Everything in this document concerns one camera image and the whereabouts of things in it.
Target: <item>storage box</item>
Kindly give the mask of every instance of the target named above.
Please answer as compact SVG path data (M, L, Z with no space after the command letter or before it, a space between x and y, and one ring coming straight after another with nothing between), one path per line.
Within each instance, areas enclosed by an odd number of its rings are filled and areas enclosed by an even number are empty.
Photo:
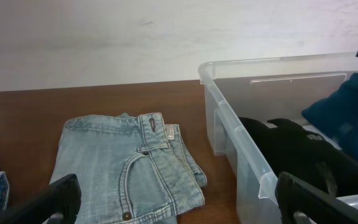
M354 72L356 53L208 62L200 65L205 87L208 139L237 175L241 223L281 223L277 177L238 116L306 124L301 111L329 96ZM358 195L338 198L358 209Z

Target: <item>wall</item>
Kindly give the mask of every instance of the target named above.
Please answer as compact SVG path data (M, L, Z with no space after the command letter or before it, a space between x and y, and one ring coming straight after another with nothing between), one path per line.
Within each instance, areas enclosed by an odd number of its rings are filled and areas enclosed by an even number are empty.
M357 46L358 0L0 0L0 91L194 80L205 61Z

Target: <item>white tag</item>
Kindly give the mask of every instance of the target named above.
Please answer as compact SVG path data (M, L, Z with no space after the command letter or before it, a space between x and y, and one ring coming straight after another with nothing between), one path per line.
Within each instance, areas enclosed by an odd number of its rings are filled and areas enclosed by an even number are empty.
M165 132L167 134L168 140L175 140L175 129L173 127L173 124L166 124Z

